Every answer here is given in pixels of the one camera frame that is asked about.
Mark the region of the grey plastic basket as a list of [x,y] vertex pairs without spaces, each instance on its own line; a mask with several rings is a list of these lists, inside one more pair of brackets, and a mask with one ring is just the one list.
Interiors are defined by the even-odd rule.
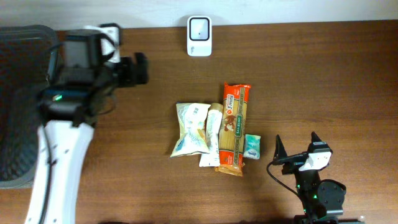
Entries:
[[1,28],[1,188],[32,186],[40,118],[37,95],[61,62],[56,32],[43,25]]

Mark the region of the orange spaghetti packet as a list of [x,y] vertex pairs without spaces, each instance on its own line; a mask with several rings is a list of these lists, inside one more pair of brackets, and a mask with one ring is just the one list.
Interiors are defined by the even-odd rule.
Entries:
[[224,84],[218,172],[243,176],[244,135],[251,85]]

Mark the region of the white tube pouch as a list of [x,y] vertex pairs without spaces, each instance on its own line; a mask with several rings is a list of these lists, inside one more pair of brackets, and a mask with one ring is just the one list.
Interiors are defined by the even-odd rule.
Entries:
[[218,135],[222,118],[223,105],[219,103],[212,103],[208,110],[205,133],[206,145],[209,148],[209,153],[204,153],[201,155],[199,162],[200,167],[218,167],[220,165]]

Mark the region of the beige foil snack bag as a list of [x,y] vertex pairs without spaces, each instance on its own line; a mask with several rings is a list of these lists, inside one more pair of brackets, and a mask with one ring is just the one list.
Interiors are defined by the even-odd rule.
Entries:
[[205,103],[176,104],[180,137],[170,158],[210,153],[205,136],[205,121],[209,108],[210,105]]

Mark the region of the white barcode scanner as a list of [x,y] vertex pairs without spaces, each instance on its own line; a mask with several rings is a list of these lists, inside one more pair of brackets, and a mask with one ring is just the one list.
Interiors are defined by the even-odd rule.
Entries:
[[190,16],[187,19],[187,54],[208,57],[212,53],[212,20],[208,16]]

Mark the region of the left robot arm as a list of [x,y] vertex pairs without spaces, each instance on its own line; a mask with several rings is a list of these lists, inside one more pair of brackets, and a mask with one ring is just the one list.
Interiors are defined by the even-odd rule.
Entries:
[[146,56],[121,56],[122,42],[116,23],[66,34],[65,61],[37,97],[39,146],[26,223],[75,222],[83,162],[107,98],[149,81]]

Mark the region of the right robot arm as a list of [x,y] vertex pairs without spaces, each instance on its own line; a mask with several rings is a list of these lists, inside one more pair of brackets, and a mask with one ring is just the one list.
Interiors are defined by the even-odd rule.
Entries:
[[[319,172],[329,165],[333,150],[314,132],[306,151],[288,155],[279,135],[275,137],[275,153],[266,171],[272,179],[292,192],[301,201],[303,214],[293,218],[299,224],[361,223],[360,220],[340,220],[343,214],[346,186],[338,181],[320,178]],[[282,175],[295,176],[295,189],[275,177],[270,166],[282,166]]]

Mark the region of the small teal gum packet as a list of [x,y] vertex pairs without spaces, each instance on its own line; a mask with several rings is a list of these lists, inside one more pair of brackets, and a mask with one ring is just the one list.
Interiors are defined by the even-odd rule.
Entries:
[[258,135],[246,134],[244,137],[243,157],[248,159],[260,159],[261,137]]

